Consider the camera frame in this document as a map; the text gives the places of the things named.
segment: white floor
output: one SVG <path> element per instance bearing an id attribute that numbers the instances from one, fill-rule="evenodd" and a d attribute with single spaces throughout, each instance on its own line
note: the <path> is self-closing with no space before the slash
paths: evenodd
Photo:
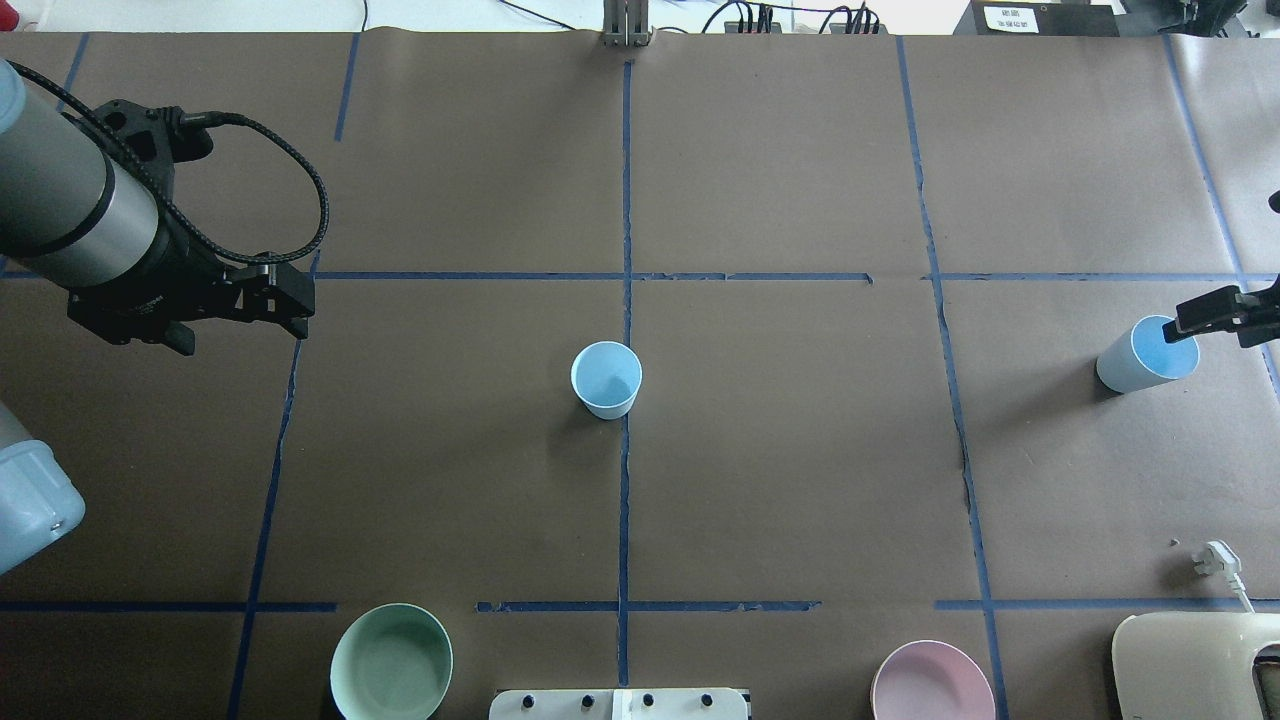
<path id="1" fill-rule="evenodd" d="M 497 0 L 367 0 L 369 27 L 390 26 L 436 32 L 538 32 L 557 26 L 504 6 Z M 577 28 L 600 29 L 600 0 L 513 0 Z M 773 0 L 778 5 L 828 9 L 841 0 Z M 1106 0 L 1094 0 L 1094 4 Z M 650 0 L 655 27 L 701 29 L 721 0 Z M 349 32 L 365 17 L 362 0 L 10 0 L 28 29 L 86 32 Z M 895 35 L 950 35 L 968 0 L 876 0 L 869 5 Z M 1280 18 L 1252 0 L 1240 13 L 1244 26 L 1280 36 Z M 722 18 L 736 18 L 726 10 Z M 823 13 L 783 12 L 774 17 L 783 32 L 814 32 Z"/>

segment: light blue plastic cup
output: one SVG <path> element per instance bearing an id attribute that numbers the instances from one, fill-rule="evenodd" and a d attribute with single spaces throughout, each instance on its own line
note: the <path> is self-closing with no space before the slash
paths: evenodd
<path id="1" fill-rule="evenodd" d="M 1098 356 L 1098 379 L 1116 392 L 1133 392 L 1180 380 L 1199 365 L 1196 338 L 1165 342 L 1164 315 L 1147 315 Z"/>
<path id="2" fill-rule="evenodd" d="M 602 420 L 617 420 L 635 404 L 644 370 L 630 347 L 604 341 L 588 345 L 577 354 L 568 379 L 593 415 Z"/>
<path id="3" fill-rule="evenodd" d="M 426 720 L 452 678 L 444 625 L 404 602 L 361 615 L 338 641 L 329 666 L 333 701 L 347 720 Z"/>

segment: white bracket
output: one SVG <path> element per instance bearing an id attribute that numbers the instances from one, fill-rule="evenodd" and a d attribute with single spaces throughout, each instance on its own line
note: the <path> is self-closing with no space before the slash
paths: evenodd
<path id="1" fill-rule="evenodd" d="M 649 0 L 604 0 L 605 45 L 649 45 Z"/>
<path id="2" fill-rule="evenodd" d="M 750 720 L 750 697 L 730 688 L 506 691 L 489 720 Z"/>

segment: white mounting plate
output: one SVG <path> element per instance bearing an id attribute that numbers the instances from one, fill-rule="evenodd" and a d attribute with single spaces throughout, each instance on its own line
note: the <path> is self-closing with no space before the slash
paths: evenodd
<path id="1" fill-rule="evenodd" d="M 704 694 L 710 705 L 703 703 Z M 582 705 L 588 696 L 590 707 Z M 525 707 L 526 697 L 532 707 Z M 506 691 L 493 698 L 489 720 L 750 720 L 748 697 L 731 688 Z"/>

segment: black box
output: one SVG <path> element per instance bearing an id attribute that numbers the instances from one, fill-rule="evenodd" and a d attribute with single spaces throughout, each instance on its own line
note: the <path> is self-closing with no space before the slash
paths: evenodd
<path id="1" fill-rule="evenodd" d="M 1073 35 L 1119 37 L 1111 5 L 1041 5 L 972 0 L 952 35 Z"/>

